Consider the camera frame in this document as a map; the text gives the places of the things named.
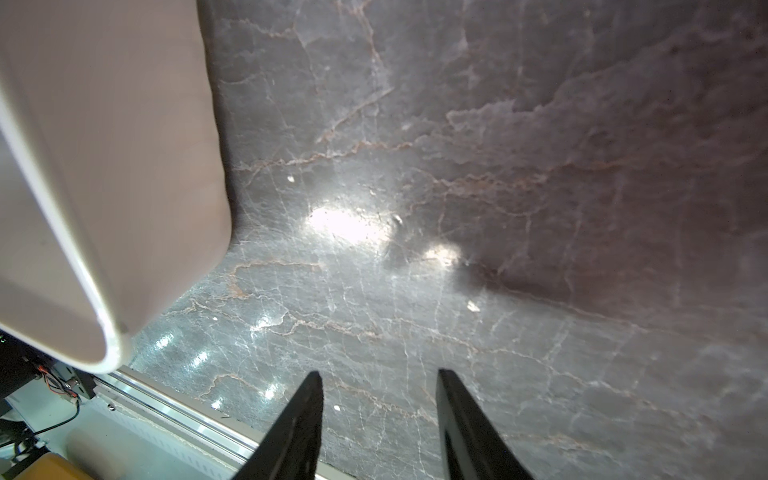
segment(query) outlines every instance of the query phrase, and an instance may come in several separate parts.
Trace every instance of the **white surface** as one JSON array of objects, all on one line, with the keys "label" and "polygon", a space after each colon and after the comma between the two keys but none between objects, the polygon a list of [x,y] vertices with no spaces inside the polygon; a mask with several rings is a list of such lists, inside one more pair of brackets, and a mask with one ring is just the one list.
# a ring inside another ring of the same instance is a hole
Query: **white surface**
[{"label": "white surface", "polygon": [[0,328],[112,371],[230,238],[195,3],[0,0],[0,49]]},{"label": "white surface", "polygon": [[[40,380],[9,398],[33,429],[67,419],[74,405],[48,391]],[[194,445],[108,400],[85,401],[72,422],[40,435],[52,452],[99,480],[226,480],[237,471]]]}]

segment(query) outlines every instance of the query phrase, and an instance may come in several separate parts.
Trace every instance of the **gray marble surface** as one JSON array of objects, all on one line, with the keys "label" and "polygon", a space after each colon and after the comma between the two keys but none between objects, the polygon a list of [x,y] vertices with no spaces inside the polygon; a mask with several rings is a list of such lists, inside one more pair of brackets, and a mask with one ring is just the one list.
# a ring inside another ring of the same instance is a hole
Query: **gray marble surface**
[{"label": "gray marble surface", "polygon": [[768,468],[764,2],[202,2],[235,227],[131,366],[441,478],[456,370],[536,478]]}]

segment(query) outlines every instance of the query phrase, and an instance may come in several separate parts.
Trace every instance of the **plastic bin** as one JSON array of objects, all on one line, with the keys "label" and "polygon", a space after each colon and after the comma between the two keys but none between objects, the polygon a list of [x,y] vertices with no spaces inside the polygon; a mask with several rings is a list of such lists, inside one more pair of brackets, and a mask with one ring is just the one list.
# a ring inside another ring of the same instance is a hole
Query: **plastic bin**
[{"label": "plastic bin", "polygon": [[224,255],[195,2],[0,1],[0,329],[88,372]]}]

